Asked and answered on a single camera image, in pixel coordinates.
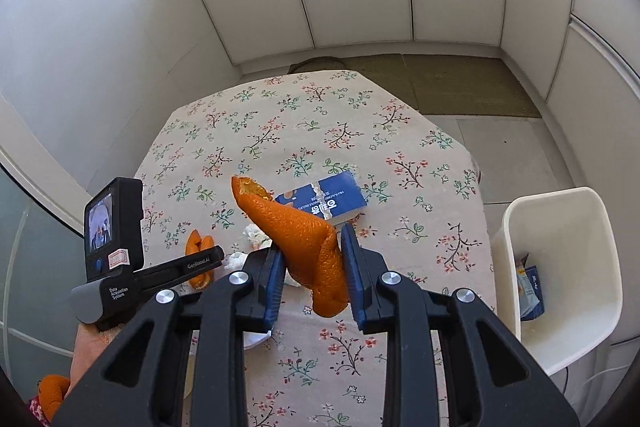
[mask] table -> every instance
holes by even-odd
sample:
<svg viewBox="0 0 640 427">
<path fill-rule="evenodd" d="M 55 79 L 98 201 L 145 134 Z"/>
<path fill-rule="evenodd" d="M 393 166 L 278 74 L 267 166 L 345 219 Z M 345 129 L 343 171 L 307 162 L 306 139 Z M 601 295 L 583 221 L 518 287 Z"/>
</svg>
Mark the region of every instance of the table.
<svg viewBox="0 0 640 427">
<path fill-rule="evenodd" d="M 425 289 L 469 287 L 490 307 L 495 287 L 470 154 L 418 112 L 354 71 L 275 76 L 176 110 L 137 172 L 147 266 L 184 255 L 188 233 L 225 254 L 248 251 L 233 174 L 280 194 L 349 169 L 367 200 L 361 245 Z M 315 315 L 310 292 L 286 285 L 270 340 L 245 351 L 249 425 L 380 423 L 385 335 L 363 336 L 350 308 Z M 441 417 L 446 391 L 436 352 Z"/>
</svg>

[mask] trash can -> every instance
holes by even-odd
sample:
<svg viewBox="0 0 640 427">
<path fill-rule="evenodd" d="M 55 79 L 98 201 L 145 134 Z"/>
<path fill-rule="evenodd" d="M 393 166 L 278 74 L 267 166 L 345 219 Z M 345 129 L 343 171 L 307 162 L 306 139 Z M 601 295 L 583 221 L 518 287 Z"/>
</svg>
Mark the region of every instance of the trash can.
<svg viewBox="0 0 640 427">
<path fill-rule="evenodd" d="M 548 375 L 606 339 L 622 309 L 622 280 L 609 216 L 588 187 L 518 198 L 491 241 L 497 315 Z M 514 260 L 540 275 L 545 313 L 520 322 Z"/>
</svg>

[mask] metal pivot bolt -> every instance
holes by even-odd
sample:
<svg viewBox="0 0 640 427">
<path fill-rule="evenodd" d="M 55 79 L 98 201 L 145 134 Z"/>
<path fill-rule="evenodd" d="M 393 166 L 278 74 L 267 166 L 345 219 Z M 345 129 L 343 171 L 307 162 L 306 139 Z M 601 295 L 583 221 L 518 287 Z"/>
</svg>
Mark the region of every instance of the metal pivot bolt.
<svg viewBox="0 0 640 427">
<path fill-rule="evenodd" d="M 171 290 L 160 290 L 156 293 L 156 301 L 161 304 L 167 304 L 167 302 L 171 302 L 174 300 L 175 293 Z"/>
<path fill-rule="evenodd" d="M 249 274 L 247 272 L 233 272 L 229 276 L 229 282 L 231 284 L 244 284 L 249 280 Z"/>
<path fill-rule="evenodd" d="M 460 288 L 456 291 L 456 299 L 460 302 L 472 302 L 476 298 L 476 294 L 469 288 Z"/>
<path fill-rule="evenodd" d="M 382 282 L 385 284 L 394 285 L 400 282 L 401 277 L 400 277 L 400 274 L 397 272 L 384 272 L 380 276 L 380 279 L 382 279 Z"/>
</svg>

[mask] camera screen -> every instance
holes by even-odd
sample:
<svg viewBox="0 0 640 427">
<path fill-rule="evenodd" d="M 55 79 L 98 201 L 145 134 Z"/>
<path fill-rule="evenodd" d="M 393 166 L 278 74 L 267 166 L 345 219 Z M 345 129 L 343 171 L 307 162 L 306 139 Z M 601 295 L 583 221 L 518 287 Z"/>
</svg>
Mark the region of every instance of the camera screen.
<svg viewBox="0 0 640 427">
<path fill-rule="evenodd" d="M 89 210 L 89 250 L 94 253 L 113 238 L 111 227 L 111 194 L 97 201 Z"/>
</svg>

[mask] floor mat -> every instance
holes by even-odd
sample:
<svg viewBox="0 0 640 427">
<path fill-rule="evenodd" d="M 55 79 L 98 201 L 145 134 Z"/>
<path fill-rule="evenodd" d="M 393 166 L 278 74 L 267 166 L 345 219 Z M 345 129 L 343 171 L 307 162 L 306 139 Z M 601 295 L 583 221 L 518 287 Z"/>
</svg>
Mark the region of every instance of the floor mat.
<svg viewBox="0 0 640 427">
<path fill-rule="evenodd" d="M 296 73 L 344 63 L 423 114 L 539 118 L 540 113 L 499 58 L 458 55 L 371 55 L 313 60 Z"/>
</svg>

